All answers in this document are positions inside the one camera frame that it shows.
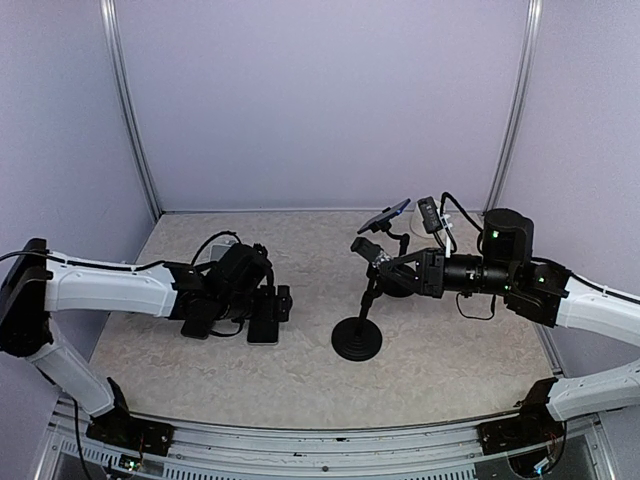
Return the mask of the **grey phone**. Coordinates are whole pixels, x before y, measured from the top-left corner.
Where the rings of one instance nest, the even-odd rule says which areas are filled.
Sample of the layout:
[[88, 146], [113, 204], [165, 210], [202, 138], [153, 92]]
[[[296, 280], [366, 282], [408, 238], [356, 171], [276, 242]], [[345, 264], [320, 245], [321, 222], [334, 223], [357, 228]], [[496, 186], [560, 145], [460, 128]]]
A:
[[247, 342], [251, 345], [276, 345], [279, 341], [279, 323], [251, 320]]

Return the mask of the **black smartphone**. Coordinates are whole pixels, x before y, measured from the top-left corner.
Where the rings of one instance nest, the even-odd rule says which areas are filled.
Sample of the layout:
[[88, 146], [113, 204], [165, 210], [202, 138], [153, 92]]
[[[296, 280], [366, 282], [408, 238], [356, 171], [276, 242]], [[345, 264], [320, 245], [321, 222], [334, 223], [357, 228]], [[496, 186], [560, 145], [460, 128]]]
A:
[[186, 320], [180, 330], [182, 336], [197, 340], [206, 340], [212, 329], [211, 321]]

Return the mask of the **white folding phone stand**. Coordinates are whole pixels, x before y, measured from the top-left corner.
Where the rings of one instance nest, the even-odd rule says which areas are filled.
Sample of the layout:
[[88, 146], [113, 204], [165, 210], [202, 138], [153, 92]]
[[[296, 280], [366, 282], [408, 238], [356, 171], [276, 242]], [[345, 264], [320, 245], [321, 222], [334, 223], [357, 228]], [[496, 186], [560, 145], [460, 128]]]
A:
[[229, 251], [229, 249], [234, 245], [234, 242], [225, 241], [223, 243], [214, 243], [211, 246], [209, 260], [210, 261], [219, 261], [222, 257]]

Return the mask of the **tall black phone stand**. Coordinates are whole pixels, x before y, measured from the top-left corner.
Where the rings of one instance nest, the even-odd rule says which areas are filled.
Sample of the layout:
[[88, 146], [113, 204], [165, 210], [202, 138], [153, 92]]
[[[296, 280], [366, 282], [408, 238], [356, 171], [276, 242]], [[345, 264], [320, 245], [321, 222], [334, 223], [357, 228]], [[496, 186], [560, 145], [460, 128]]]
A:
[[366, 276], [367, 287], [362, 295], [360, 310], [357, 316], [338, 322], [332, 330], [331, 345], [343, 359], [352, 362], [365, 362], [375, 357], [383, 342], [379, 327], [368, 319], [373, 302], [383, 291], [380, 285], [379, 263], [387, 254], [381, 246], [365, 237], [357, 237], [350, 247], [368, 262]]

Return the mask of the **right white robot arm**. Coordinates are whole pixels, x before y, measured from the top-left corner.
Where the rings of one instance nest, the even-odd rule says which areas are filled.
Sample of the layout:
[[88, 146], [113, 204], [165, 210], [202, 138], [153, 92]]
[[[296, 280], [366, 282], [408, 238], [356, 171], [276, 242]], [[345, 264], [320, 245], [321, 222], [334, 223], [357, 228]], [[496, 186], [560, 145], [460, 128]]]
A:
[[[598, 285], [570, 269], [532, 254], [533, 222], [520, 213], [493, 209], [484, 218], [481, 253], [445, 255], [425, 248], [392, 258], [379, 246], [365, 256], [382, 276], [415, 294], [439, 298], [446, 291], [488, 294], [506, 308], [543, 326], [590, 331], [627, 344], [639, 343], [639, 299]], [[537, 381], [513, 419], [511, 433], [535, 442], [551, 419], [569, 420], [639, 402], [639, 364], [576, 378]]]

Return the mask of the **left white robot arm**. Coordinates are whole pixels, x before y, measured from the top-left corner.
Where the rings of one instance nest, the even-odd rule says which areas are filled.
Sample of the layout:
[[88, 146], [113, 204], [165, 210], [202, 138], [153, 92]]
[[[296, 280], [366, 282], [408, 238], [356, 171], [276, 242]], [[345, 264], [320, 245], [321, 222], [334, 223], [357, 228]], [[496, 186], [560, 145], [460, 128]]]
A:
[[8, 257], [14, 264], [1, 284], [2, 352], [29, 361], [121, 445], [139, 436], [139, 421], [117, 383], [91, 370], [52, 313], [145, 314], [177, 320], [183, 336], [199, 340], [213, 336], [215, 322], [230, 320], [249, 327], [249, 342], [274, 344], [293, 305], [260, 244], [233, 243], [202, 264], [128, 265], [53, 252], [34, 238]]

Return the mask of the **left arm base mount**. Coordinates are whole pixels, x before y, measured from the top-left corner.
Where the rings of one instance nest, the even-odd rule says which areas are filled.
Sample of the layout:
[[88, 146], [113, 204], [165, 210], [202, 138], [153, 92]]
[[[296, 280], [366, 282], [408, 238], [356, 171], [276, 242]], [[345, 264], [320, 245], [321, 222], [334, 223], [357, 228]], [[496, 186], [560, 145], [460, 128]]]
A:
[[174, 431], [171, 424], [138, 417], [100, 417], [91, 421], [86, 436], [108, 445], [166, 457]]

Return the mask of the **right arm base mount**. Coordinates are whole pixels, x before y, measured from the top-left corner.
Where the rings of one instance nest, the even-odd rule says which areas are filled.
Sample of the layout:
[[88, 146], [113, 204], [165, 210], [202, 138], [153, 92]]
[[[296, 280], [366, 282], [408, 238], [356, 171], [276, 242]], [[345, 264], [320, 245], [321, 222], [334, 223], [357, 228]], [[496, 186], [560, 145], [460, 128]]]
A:
[[493, 455], [534, 446], [564, 435], [563, 422], [548, 413], [525, 412], [514, 417], [483, 422], [477, 431], [484, 455]]

